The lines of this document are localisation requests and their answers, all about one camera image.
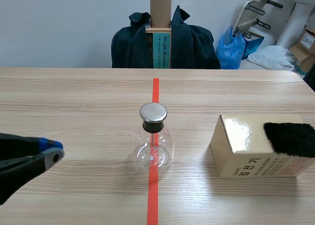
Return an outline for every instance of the brown cardboard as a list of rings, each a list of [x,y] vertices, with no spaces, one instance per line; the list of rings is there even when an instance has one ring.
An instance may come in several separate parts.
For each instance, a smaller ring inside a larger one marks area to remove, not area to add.
[[[309,53],[315,54],[315,30],[304,29],[298,41]]]
[[[315,159],[274,152],[263,124],[303,123],[299,115],[220,115],[211,150],[220,178],[296,177]]]
[[[146,36],[152,60],[151,67],[171,68],[172,30],[170,28],[146,28]],[[164,38],[168,39],[167,45],[163,43]]]
[[[301,44],[294,45],[290,52],[301,62],[299,67],[303,72],[308,72],[315,64],[315,54],[310,54]]]
[[[150,0],[151,27],[171,26],[172,0]]]

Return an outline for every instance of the table surface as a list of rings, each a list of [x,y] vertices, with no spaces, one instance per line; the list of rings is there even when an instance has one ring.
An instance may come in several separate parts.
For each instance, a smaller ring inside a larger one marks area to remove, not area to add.
[[[145,225],[148,174],[133,168],[139,109],[160,78],[174,160],[160,225],[314,224],[315,166],[298,178],[219,179],[219,114],[300,114],[315,94],[288,71],[0,68],[0,132],[59,140],[65,158],[0,208],[1,225]]]

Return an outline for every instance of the metal lid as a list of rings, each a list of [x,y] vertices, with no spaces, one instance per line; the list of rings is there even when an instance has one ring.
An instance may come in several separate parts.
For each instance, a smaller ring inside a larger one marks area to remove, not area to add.
[[[140,109],[140,117],[150,124],[161,123],[166,116],[167,110],[160,103],[146,103]]]

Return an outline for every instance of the glass bulb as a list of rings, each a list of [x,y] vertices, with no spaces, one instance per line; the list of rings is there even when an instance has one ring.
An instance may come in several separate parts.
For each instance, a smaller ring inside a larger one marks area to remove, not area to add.
[[[133,138],[134,164],[144,170],[149,170],[151,163],[167,169],[174,156],[174,139],[163,123],[166,108],[159,103],[148,103],[142,106],[140,116],[144,122]]]

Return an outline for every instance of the black jacket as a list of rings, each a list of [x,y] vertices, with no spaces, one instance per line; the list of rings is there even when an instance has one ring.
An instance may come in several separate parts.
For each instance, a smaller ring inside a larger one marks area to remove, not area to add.
[[[171,68],[220,69],[209,30],[184,23],[189,15],[177,6],[172,20]],[[112,41],[113,68],[152,68],[145,27],[148,13],[133,13],[130,27]]]

